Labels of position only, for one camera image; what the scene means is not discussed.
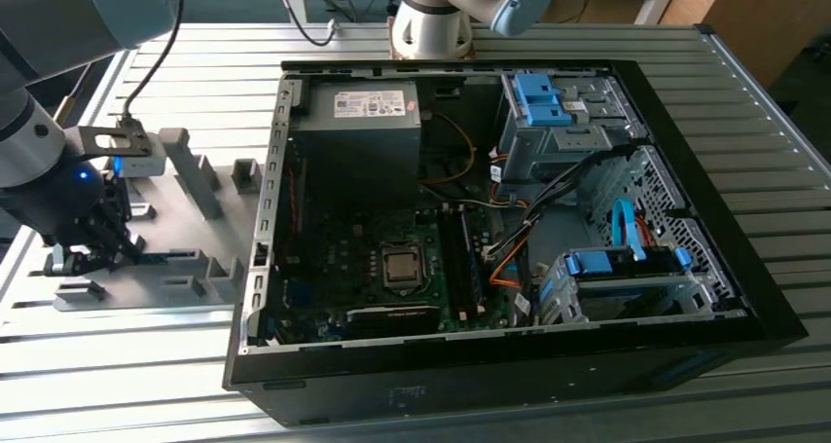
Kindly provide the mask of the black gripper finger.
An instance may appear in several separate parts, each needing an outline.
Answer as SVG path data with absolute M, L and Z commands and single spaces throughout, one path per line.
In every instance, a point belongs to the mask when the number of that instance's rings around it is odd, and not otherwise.
M 99 202 L 100 245 L 122 265 L 135 265 L 143 254 L 143 238 L 134 240 L 127 223 L 132 219 L 126 182 L 116 175 L 103 175 L 104 191 Z
M 46 277 L 80 277 L 90 273 L 118 267 L 118 257 L 122 254 L 123 245 L 92 244 L 90 252 L 74 251 L 70 246 L 56 244 L 51 248 L 43 267 Z

